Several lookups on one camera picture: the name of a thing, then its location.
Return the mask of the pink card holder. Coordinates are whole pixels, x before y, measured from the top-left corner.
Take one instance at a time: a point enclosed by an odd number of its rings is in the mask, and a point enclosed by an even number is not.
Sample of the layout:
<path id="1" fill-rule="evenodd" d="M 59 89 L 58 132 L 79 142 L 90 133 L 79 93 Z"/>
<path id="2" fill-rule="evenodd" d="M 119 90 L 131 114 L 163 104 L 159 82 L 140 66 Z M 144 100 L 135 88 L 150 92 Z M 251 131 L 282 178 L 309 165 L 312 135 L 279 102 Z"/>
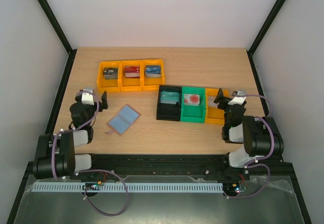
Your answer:
<path id="1" fill-rule="evenodd" d="M 107 135 L 123 135 L 141 116 L 141 114 L 129 104 L 124 105 L 118 113 L 107 123 L 110 131 L 105 132 Z"/>

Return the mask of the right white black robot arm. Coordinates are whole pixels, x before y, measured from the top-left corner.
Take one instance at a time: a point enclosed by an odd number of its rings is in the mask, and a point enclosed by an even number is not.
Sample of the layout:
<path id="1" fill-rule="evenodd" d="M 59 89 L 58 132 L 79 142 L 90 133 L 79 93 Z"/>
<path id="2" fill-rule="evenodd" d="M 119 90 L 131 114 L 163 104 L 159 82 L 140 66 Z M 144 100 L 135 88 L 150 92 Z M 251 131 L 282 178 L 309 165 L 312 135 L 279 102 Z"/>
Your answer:
<path id="1" fill-rule="evenodd" d="M 223 157 L 221 175 L 227 180 L 238 178 L 249 166 L 271 156 L 280 156 L 284 151 L 284 141 L 271 116 L 248 116 L 244 91 L 233 92 L 232 98 L 225 96 L 220 88 L 214 99 L 218 109 L 224 111 L 222 139 L 226 143 L 242 146 Z"/>

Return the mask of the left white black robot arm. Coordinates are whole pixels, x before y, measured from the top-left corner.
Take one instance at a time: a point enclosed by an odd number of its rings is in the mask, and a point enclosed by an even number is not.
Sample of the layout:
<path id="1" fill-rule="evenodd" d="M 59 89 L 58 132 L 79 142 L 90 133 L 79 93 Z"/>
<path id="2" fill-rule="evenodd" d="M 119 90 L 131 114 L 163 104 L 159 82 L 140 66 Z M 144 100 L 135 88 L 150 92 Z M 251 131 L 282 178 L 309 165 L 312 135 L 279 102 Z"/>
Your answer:
<path id="1" fill-rule="evenodd" d="M 107 92 L 98 100 L 93 90 L 84 89 L 75 96 L 69 108 L 71 123 L 67 130 L 45 134 L 38 138 L 33 174 L 36 179 L 65 177 L 76 171 L 75 147 L 93 139 L 92 123 L 97 114 L 108 109 Z"/>

